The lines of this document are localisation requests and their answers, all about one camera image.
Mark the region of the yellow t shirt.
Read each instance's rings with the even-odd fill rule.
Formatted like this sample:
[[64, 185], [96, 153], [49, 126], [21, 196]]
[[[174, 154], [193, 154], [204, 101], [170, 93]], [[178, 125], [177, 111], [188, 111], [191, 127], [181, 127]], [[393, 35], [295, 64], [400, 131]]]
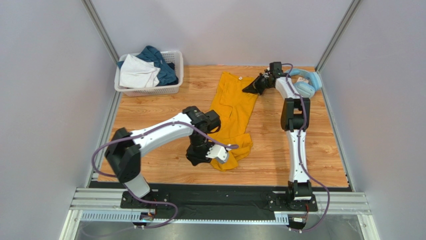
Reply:
[[211, 161], [213, 168], [225, 172], [239, 166], [238, 161], [251, 153], [253, 141], [246, 133], [258, 95], [243, 92], [243, 89], [254, 81], [252, 77], [242, 77], [229, 72], [221, 74], [216, 94], [210, 105], [221, 121], [221, 129], [210, 136], [224, 144], [238, 145], [229, 152], [226, 163]]

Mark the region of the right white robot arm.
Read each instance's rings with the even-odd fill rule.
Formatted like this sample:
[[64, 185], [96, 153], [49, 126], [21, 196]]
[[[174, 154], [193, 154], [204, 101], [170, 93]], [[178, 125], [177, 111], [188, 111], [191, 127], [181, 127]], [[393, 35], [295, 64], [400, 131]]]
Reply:
[[322, 86], [317, 72], [294, 68], [292, 64], [289, 70], [283, 71], [283, 63], [275, 61], [242, 90], [244, 93], [262, 95], [266, 89], [274, 88], [284, 100], [280, 125], [285, 131], [290, 154], [284, 204], [292, 211], [303, 210], [314, 197], [307, 170], [306, 136], [311, 98]]

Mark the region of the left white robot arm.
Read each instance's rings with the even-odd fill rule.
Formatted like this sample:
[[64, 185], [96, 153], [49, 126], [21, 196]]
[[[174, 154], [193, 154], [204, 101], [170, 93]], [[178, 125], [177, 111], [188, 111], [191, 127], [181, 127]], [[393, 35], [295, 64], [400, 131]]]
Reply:
[[148, 128], [118, 129], [104, 156], [118, 181], [127, 188], [129, 199], [143, 206], [157, 207], [154, 192], [141, 173], [141, 158], [165, 144], [188, 137], [186, 158], [193, 166], [212, 160], [224, 164], [229, 159], [229, 149], [209, 137], [220, 128], [220, 116], [215, 111], [202, 112], [196, 106], [189, 106], [174, 117]]

